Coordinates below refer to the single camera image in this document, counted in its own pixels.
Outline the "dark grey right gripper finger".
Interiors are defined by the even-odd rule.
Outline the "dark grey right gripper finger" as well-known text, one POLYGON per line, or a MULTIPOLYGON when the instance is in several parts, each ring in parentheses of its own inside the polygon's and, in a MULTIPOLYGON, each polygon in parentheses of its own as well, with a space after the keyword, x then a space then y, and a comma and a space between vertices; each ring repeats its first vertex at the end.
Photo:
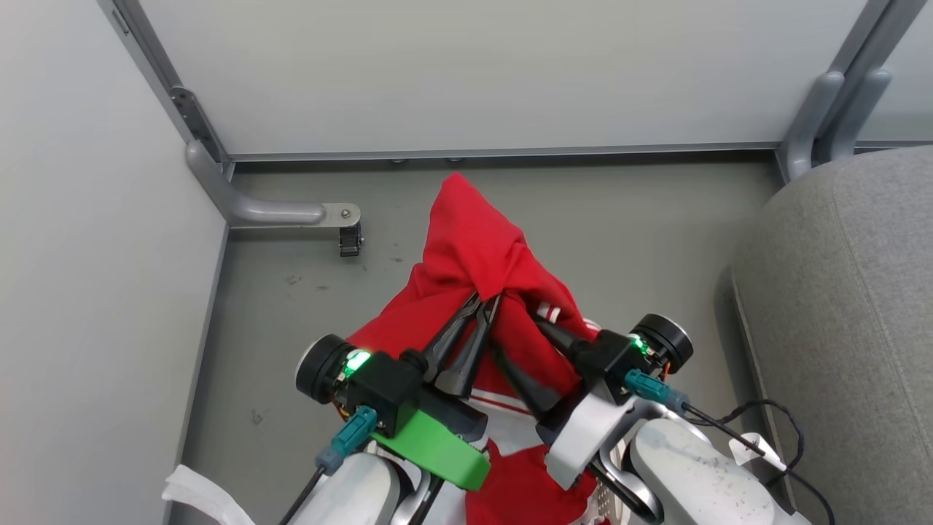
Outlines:
POLYGON ((592 343, 574 335, 563 327, 548 322, 546 319, 534 319, 534 324, 554 349, 564 356, 572 366, 593 366, 595 354, 592 343))
POLYGON ((551 410, 561 399, 559 393, 537 381, 530 373, 523 371, 500 346, 490 346, 490 353, 499 372, 507 380, 518 399, 527 407, 529 413, 537 421, 547 419, 551 410))

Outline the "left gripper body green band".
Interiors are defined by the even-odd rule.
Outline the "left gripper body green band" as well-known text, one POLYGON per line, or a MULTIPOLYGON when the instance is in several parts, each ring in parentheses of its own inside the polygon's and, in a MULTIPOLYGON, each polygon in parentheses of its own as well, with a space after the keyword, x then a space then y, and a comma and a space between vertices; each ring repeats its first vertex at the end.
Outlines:
POLYGON ((380 446, 464 491, 479 491, 491 469, 476 444, 486 435, 488 415, 468 402, 423 386, 419 406, 393 437, 374 432, 380 446))

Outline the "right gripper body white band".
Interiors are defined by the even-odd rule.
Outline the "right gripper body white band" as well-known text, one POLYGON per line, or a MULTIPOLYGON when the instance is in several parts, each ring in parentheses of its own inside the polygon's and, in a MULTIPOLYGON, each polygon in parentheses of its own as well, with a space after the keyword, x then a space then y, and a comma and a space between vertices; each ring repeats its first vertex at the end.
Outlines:
POLYGON ((622 421, 633 407, 632 395, 617 405, 599 389, 585 393, 545 456, 550 478, 568 491, 594 459, 602 459, 602 449, 619 443, 622 421))

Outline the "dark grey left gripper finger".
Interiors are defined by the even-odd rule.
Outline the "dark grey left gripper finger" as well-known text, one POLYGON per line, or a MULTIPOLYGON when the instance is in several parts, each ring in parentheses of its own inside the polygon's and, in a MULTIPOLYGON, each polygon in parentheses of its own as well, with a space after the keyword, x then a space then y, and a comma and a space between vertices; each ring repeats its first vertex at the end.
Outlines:
POLYGON ((439 373, 445 369, 448 359, 452 356, 453 350, 457 348, 471 319, 475 319, 480 306, 479 292, 473 292, 424 346, 422 353, 427 362, 427 370, 423 376, 424 382, 434 382, 439 373))
POLYGON ((493 296, 486 301, 481 299, 475 319, 466 327, 457 348, 453 350, 443 371, 434 380, 434 386, 441 392, 466 399, 473 390, 483 353, 492 335, 494 320, 499 313, 501 297, 493 296))

